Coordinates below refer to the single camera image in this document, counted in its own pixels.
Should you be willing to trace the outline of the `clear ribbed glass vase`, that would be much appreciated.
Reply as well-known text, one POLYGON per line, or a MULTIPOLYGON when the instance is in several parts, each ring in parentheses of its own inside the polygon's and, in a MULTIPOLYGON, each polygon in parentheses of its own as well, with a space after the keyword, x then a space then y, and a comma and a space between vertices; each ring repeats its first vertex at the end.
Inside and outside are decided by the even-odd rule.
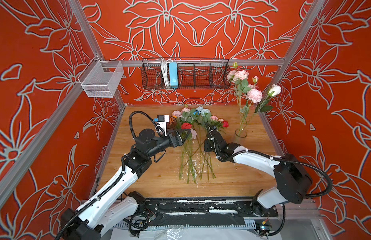
POLYGON ((233 136, 233 142, 244 146, 247 138, 247 131, 243 129, 236 129, 233 136))

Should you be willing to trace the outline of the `pink peony stem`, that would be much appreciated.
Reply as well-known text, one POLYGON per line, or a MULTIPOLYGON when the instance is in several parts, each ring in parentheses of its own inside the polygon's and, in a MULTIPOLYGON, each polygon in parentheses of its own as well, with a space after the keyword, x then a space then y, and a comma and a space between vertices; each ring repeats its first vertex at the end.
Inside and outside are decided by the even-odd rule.
POLYGON ((244 68, 240 68, 238 63, 234 63, 232 65, 232 70, 227 75, 227 79, 234 86, 236 101, 239 107, 240 122, 241 122, 242 113, 240 112, 240 109, 245 104, 244 89, 248 85, 255 85, 255 87, 257 87, 258 77, 255 76, 253 78, 250 78, 249 72, 247 70, 245 70, 244 68))

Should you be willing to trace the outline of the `white rose stem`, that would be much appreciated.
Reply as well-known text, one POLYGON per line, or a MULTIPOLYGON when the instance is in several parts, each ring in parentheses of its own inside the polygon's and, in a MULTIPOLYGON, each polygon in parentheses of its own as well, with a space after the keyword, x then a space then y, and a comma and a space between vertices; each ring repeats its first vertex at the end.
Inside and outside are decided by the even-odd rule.
POLYGON ((281 93, 281 87, 279 85, 272 85, 268 92, 266 93, 265 97, 263 96, 263 93, 256 89, 255 85, 248 85, 244 89, 245 93, 245 104, 240 109, 240 112, 242 113, 241 122, 240 122, 240 130, 244 130, 248 123, 251 120, 251 117, 248 117, 248 114, 250 112, 250 108, 252 106, 255 106, 254 114, 256 113, 265 113, 272 110, 272 106, 268 103, 272 98, 275 98, 281 93))

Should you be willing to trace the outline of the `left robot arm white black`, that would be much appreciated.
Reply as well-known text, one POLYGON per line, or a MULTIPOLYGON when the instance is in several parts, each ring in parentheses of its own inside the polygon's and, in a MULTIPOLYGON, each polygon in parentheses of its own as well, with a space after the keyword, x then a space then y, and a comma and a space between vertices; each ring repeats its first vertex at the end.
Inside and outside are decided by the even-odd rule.
POLYGON ((144 231, 149 217, 144 212, 145 198, 132 192, 119 204, 115 201, 135 183, 142 174, 159 160, 156 155, 165 154, 167 148, 184 145, 191 136, 190 129, 167 130, 169 115, 151 118, 143 111, 129 115, 129 128, 135 144, 121 157, 121 166, 115 175, 89 200, 76 210, 66 210, 55 239, 99 240, 114 225, 123 221, 129 231, 144 231))

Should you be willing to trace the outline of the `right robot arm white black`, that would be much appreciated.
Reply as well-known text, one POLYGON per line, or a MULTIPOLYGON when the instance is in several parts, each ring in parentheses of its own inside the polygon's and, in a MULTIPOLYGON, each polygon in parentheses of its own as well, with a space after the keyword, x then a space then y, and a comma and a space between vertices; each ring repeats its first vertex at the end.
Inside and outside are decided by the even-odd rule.
POLYGON ((299 162, 294 155, 272 156, 250 150, 237 143, 227 143, 216 127, 206 123, 207 152, 214 152, 220 162, 242 164, 260 170, 276 181, 276 186, 260 191, 254 201, 264 209, 277 204, 300 204, 304 199, 318 198, 328 195, 333 188, 330 176, 320 168, 299 162), (313 181, 306 168, 319 173, 327 183, 324 190, 308 193, 313 181))

